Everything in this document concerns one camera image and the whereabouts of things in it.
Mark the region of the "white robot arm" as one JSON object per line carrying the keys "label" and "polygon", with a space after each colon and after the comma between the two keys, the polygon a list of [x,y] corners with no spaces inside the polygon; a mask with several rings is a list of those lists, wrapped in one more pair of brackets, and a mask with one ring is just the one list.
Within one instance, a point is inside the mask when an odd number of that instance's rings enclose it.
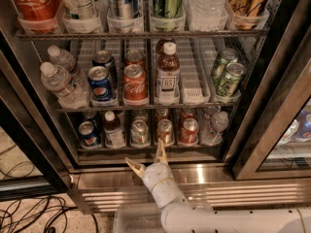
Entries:
{"label": "white robot arm", "polygon": [[311,233],[308,209],[216,212],[191,205],[174,179],[163,142],[157,143],[153,164],[125,161],[153,195],[165,233]]}

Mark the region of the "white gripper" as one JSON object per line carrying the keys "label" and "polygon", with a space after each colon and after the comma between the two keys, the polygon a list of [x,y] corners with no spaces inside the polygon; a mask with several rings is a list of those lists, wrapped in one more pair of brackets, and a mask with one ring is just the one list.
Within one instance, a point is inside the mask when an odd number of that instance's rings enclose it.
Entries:
{"label": "white gripper", "polygon": [[171,168],[167,165],[165,145],[161,139],[157,141],[155,163],[146,166],[140,162],[126,158],[125,162],[139,177],[149,192],[153,195],[155,203],[163,209],[171,203],[188,204],[188,200],[178,187]]}

